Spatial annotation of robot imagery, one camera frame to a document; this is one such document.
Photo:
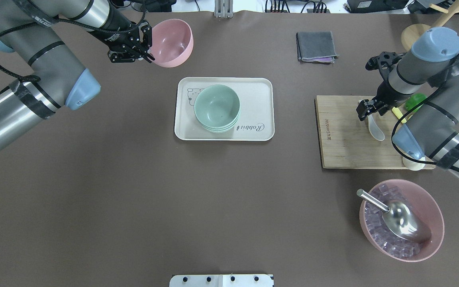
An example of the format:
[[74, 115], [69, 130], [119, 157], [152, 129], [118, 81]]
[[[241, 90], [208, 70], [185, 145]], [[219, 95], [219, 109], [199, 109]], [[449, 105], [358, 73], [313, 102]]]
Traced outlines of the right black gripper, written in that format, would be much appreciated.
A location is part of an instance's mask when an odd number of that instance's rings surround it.
[[377, 95], [372, 99], [363, 100], [359, 102], [356, 108], [358, 118], [362, 122], [368, 115], [378, 113], [380, 116], [384, 116], [390, 109], [390, 100], [393, 98], [392, 90], [378, 91]]

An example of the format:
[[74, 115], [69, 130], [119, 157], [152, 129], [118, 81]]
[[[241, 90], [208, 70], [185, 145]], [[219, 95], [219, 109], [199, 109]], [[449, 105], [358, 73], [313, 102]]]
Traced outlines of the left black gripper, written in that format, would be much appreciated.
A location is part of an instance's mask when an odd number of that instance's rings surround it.
[[108, 58], [112, 63], [133, 63], [135, 60], [155, 61], [150, 54], [153, 45], [152, 26], [148, 22], [139, 25], [126, 34], [120, 34], [116, 42], [109, 46]]

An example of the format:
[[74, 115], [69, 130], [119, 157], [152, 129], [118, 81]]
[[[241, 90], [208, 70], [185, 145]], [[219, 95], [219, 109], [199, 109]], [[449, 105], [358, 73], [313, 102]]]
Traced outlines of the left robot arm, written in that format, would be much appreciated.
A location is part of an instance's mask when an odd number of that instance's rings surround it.
[[108, 46], [112, 62], [154, 60], [144, 18], [134, 23], [107, 0], [0, 0], [0, 70], [14, 81], [0, 91], [0, 151], [59, 108], [76, 110], [100, 84], [53, 31], [83, 27]]

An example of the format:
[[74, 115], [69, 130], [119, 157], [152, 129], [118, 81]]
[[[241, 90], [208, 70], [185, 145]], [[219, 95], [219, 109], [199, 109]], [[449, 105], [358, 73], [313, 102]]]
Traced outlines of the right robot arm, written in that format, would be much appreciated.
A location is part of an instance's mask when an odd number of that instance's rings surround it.
[[392, 132], [393, 147], [404, 158], [459, 173], [459, 36], [446, 27], [430, 28], [405, 54], [383, 52], [370, 58], [367, 70], [378, 69], [383, 78], [376, 96], [356, 108], [359, 120], [381, 116], [401, 106], [421, 85], [436, 91], [413, 107], [413, 116]]

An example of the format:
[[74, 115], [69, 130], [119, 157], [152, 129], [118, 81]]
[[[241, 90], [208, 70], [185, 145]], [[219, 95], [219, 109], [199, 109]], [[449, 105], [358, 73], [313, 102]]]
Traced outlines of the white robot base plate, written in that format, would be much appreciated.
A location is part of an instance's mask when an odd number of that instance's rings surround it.
[[273, 287], [269, 274], [201, 274], [172, 276], [170, 287]]

